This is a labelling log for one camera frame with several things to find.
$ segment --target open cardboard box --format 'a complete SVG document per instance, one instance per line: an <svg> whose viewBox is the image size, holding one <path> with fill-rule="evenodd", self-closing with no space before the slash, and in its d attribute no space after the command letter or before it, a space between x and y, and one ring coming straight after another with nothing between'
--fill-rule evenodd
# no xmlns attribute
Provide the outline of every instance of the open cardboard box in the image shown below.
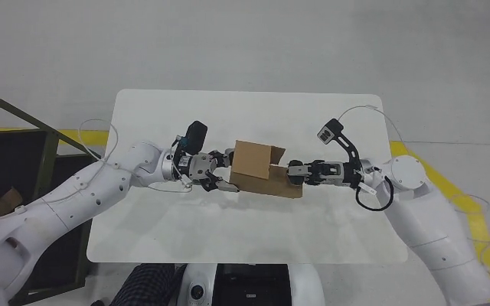
<svg viewBox="0 0 490 306"><path fill-rule="evenodd" d="M286 150L237 140L230 183L241 191L296 199L302 197L302 186L289 182L286 168L277 166Z"/></svg>

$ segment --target white table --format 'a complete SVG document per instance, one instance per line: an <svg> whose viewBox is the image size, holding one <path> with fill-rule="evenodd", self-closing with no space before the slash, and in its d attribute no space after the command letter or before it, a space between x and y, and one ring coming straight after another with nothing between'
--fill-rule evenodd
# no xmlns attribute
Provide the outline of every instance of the white table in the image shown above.
<svg viewBox="0 0 490 306"><path fill-rule="evenodd" d="M199 120L208 126L203 151L224 151L240 139L285 148L282 165L292 159L347 161L340 146L325 146L316 134L329 119L365 104L382 109L372 95L122 90L112 120L119 132L113 157L143 139L167 148ZM381 114L356 109L341 122L361 157L390 159ZM108 148L114 142L111 132ZM228 176L229 170L219 170ZM364 202L380 205L368 196ZM134 187L94 218L87 256L93 262L394 263L407 259L407 248L385 215L359 207L346 187L305 186L297 200Z"/></svg>

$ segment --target robotic hand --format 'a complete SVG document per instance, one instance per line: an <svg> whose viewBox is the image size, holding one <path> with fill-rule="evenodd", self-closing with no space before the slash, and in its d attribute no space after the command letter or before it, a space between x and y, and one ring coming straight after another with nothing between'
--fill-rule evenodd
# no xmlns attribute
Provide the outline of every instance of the robotic hand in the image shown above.
<svg viewBox="0 0 490 306"><path fill-rule="evenodd" d="M364 208L386 210L400 238L425 262L441 287L448 304L481 304L490 299L490 278L479 264L447 199L426 179L423 166L410 156L374 165L360 160L357 149L341 133L343 126L333 119L318 137L342 146L349 162L291 161L288 176L292 184L333 184L356 190ZM150 142L131 147L120 161L98 161L78 171L49 194L0 217L0 306L7 304L27 281L39 257L48 246L81 223L121 201L131 186L149 187L156 182L182 181L201 185L206 191L238 188L213 175L216 168L229 167L234 150L202 153L207 127L200 122L177 136L172 147L160 149ZM365 190L376 194L380 209L366 207L359 200ZM413 199L402 201L398 194L413 190Z"/></svg>
<svg viewBox="0 0 490 306"><path fill-rule="evenodd" d="M475 256L454 207L429 181L421 163L408 155L380 165L360 160L356 147L341 133L343 128L332 119L318 137L326 145L335 140L348 153L349 162L290 161L291 183L331 184L356 190L355 199L360 206L385 211L398 236L426 264L448 305L489 302L488 273ZM384 206L365 206L359 199L362 190L376 195ZM404 191L412 191L412 198L401 200L400 193Z"/></svg>

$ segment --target yellow floor marking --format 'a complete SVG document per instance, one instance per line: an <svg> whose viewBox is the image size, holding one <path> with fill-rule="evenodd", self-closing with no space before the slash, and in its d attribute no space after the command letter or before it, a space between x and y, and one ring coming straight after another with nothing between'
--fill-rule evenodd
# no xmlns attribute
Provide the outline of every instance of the yellow floor marking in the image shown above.
<svg viewBox="0 0 490 306"><path fill-rule="evenodd" d="M13 129L0 129L0 131L8 131ZM73 129L63 129L59 132L65 134L66 136L72 138L75 141L78 140L77 130ZM107 138L109 136L108 131L82 131L83 142L86 145L100 145L104 146L107 143ZM407 150L401 142L390 142L391 154L393 156L405 155ZM413 152L410 155L419 159L426 169L427 177L442 191L442 193L447 197L451 198L458 194L463 194L463 192L445 177L443 177L439 172L427 164L423 159L419 158ZM461 210L465 212L482 212L482 207L476 203L471 197L457 197L453 203ZM472 238L481 241L490 241L490 234L488 233L488 227L485 222L485 217L482 214L467 214L469 229L472 234ZM479 257L482 250L486 247L487 243L474 243L475 251ZM483 254L482 261L490 266L490 248L487 252Z"/></svg>
<svg viewBox="0 0 490 306"><path fill-rule="evenodd" d="M0 132L14 131L14 130L21 130L21 128L18 129L0 128ZM80 142L80 140L78 140L78 131L76 129L60 129L58 131L72 138L75 142ZM82 131L81 134L82 134L83 142L86 145L104 146L107 144L107 138L109 137L108 131ZM60 140L60 145L65 145L65 144L66 142Z"/></svg>

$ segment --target person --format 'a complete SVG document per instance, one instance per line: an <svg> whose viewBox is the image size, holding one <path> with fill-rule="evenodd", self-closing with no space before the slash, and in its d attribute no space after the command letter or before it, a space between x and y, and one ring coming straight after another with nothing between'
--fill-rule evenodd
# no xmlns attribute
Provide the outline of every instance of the person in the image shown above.
<svg viewBox="0 0 490 306"><path fill-rule="evenodd" d="M187 265L144 263L135 267L109 306L167 306L180 288ZM99 300L91 306L105 306Z"/></svg>

